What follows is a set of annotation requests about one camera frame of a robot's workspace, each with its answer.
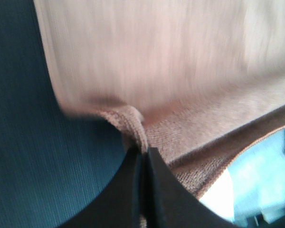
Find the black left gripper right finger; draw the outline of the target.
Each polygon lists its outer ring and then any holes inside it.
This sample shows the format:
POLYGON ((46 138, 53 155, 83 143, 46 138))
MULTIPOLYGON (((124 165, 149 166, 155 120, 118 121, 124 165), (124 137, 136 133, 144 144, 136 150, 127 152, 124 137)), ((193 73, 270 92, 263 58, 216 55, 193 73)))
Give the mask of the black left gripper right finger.
POLYGON ((176 179, 156 148, 145 156, 145 216, 148 228, 234 228, 200 203, 176 179))

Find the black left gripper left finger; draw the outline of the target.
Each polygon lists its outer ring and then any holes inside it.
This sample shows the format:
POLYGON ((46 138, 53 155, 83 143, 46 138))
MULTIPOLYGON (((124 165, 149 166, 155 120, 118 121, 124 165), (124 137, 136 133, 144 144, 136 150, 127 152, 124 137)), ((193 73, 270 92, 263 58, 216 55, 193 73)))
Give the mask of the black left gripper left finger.
POLYGON ((104 190, 61 228, 138 228, 142 156, 134 146, 104 190))

